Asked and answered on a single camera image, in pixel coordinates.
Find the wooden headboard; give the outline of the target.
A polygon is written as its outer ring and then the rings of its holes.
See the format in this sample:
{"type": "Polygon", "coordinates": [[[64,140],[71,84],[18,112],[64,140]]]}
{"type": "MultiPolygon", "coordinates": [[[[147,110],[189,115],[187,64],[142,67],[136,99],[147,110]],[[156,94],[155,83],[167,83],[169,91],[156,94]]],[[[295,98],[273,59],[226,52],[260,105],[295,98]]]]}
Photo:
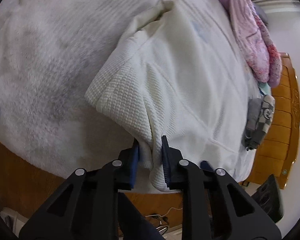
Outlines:
{"type": "Polygon", "coordinates": [[[298,78],[287,53],[281,53],[280,84],[271,90],[275,98],[273,123],[257,149],[249,177],[243,181],[263,184],[269,175],[276,177],[280,189],[287,185],[288,176],[296,161],[300,139],[300,93],[298,78]]]}

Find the purple floral quilt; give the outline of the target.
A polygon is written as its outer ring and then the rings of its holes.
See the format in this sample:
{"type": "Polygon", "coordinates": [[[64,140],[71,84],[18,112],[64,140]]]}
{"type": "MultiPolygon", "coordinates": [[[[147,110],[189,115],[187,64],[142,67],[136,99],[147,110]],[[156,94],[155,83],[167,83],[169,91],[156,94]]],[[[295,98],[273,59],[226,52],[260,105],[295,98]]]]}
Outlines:
{"type": "Polygon", "coordinates": [[[251,0],[219,0],[230,16],[232,31],[257,81],[279,85],[282,61],[270,33],[251,0]]]}

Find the white knit sweater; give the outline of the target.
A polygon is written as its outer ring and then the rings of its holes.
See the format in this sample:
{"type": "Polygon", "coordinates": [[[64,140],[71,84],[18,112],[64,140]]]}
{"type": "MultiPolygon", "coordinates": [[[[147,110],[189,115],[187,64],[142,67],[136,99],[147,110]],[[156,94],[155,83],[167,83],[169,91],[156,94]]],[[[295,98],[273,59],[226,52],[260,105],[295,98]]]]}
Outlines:
{"type": "Polygon", "coordinates": [[[136,16],[85,97],[140,144],[148,183],[168,190],[161,138],[195,164],[208,161],[236,181],[251,171],[242,145],[257,84],[224,11],[160,0],[136,16]]]}

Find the pale patterned bed sheet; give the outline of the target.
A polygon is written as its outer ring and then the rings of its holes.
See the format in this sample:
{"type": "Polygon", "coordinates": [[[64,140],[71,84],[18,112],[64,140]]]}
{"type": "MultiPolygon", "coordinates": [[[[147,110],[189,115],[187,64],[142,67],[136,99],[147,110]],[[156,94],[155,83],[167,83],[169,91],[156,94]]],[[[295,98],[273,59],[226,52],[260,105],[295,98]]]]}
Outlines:
{"type": "MultiPolygon", "coordinates": [[[[137,140],[85,94],[133,19],[159,1],[2,0],[0,142],[67,177],[101,167],[137,140]]],[[[230,24],[219,0],[180,1],[224,11],[230,24]]]]}

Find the grey printed folded garment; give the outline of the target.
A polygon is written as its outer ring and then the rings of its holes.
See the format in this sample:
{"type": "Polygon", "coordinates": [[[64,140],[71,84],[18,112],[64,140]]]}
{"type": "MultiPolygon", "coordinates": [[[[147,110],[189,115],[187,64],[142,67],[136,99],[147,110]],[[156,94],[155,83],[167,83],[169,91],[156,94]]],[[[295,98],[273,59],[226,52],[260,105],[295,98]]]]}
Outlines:
{"type": "Polygon", "coordinates": [[[247,151],[257,149],[266,137],[275,112],[275,99],[269,94],[251,99],[243,142],[247,151]]]}

